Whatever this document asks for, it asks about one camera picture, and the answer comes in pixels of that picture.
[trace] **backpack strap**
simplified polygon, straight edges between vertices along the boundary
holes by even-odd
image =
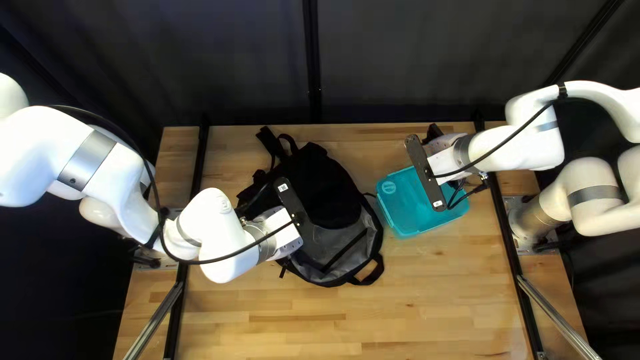
[[[284,148],[282,147],[282,144],[280,143],[280,141],[271,132],[271,130],[269,130],[268,127],[263,126],[260,129],[260,132],[255,135],[255,137],[257,137],[258,140],[260,140],[260,142],[264,145],[264,147],[267,149],[267,151],[271,154],[272,157],[277,157],[278,159],[280,159],[280,161],[283,161],[284,159],[289,157],[287,153],[284,151]]]
[[[367,275],[367,277],[362,279],[362,281],[356,279],[355,276],[352,276],[349,280],[347,280],[350,284],[371,285],[373,284],[374,281],[378,280],[378,278],[380,277],[380,275],[382,275],[383,272],[385,272],[385,263],[384,261],[382,261],[382,254],[377,253],[371,259],[376,262],[376,268],[374,268],[373,271],[369,275]]]
[[[291,135],[283,133],[278,135],[278,140],[279,139],[287,140],[287,142],[289,143],[289,147],[291,148],[291,154],[295,154],[296,152],[298,152],[298,146],[296,145],[296,141],[293,140]]]

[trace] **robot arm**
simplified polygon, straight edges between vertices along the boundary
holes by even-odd
[[[609,113],[628,141],[640,143],[640,88],[618,90],[593,81],[567,81],[562,94],[595,101]],[[560,96],[560,86],[552,85],[509,100],[505,107],[507,125],[456,138],[454,143],[444,143],[438,149],[441,151],[429,158],[434,174],[455,171],[478,159],[516,131],[544,105]],[[492,155],[467,171],[438,178],[438,184],[478,172],[546,170],[560,165],[563,160],[564,147],[556,113],[550,106]]]
[[[562,89],[557,85],[548,86],[510,100],[505,109],[506,126],[475,135],[457,136],[455,142],[441,144],[442,151],[428,158],[433,173],[453,172],[478,159],[546,103],[557,99],[561,92],[567,97],[595,101],[609,113],[628,141],[640,143],[640,88],[618,90],[592,81],[568,81]],[[546,170],[560,165],[563,160],[563,143],[555,111],[550,106],[520,134],[486,159],[464,172],[438,178],[438,184],[478,172]],[[570,162],[556,181],[539,196],[523,209],[509,214],[514,235],[528,247],[551,229],[569,220],[573,220],[576,230],[586,236],[640,227],[638,163],[640,146],[624,152],[618,160],[620,177],[629,197],[629,203],[625,204],[613,171],[604,160],[582,158]]]
[[[24,92],[9,77],[0,77],[0,88],[7,91],[6,98],[24,100],[10,101],[10,106],[0,109],[0,115],[2,111],[6,115],[0,118],[0,205],[27,206],[47,191],[66,199],[84,197],[85,218],[146,243],[156,230],[158,216],[142,197],[140,183],[148,181],[143,177],[144,160],[128,146],[67,114],[45,106],[25,107]],[[291,220],[286,209],[276,210],[250,224],[249,232],[227,196],[218,189],[206,189],[178,219],[164,223],[165,245],[181,259],[226,256],[253,243],[254,235],[263,237]],[[286,252],[280,250],[292,242]],[[301,244],[295,226],[290,225],[261,246],[202,269],[212,281],[227,282],[262,261],[286,256]],[[153,248],[164,252],[160,241]]]

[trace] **teal plastic container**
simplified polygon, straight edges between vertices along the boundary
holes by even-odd
[[[441,188],[444,198],[449,200],[455,189],[448,184],[443,184]],[[465,199],[452,210],[434,211],[414,167],[387,175],[378,181],[376,192],[387,223],[401,239],[452,222],[469,210],[469,201]],[[464,194],[465,191],[460,190],[456,200]]]

